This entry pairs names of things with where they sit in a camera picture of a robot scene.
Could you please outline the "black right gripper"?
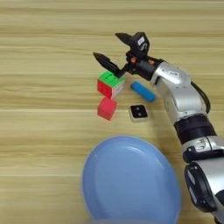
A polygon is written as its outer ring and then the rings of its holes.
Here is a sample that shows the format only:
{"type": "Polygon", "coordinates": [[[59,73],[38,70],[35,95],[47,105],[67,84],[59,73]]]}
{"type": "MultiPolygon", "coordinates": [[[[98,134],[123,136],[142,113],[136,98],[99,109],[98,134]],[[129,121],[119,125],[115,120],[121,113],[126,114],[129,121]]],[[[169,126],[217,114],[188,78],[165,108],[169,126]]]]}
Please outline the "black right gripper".
{"type": "MultiPolygon", "coordinates": [[[[125,45],[130,48],[133,47],[132,36],[127,33],[116,33],[115,34],[125,45]]],[[[134,75],[137,74],[147,81],[150,81],[153,74],[159,65],[164,62],[163,59],[156,59],[150,56],[146,56],[139,59],[136,55],[131,52],[126,53],[126,60],[128,64],[125,64],[122,69],[120,69],[115,63],[113,63],[105,55],[94,52],[95,59],[100,63],[100,65],[106,68],[108,71],[114,74],[115,77],[121,78],[127,71],[134,75]]]]}

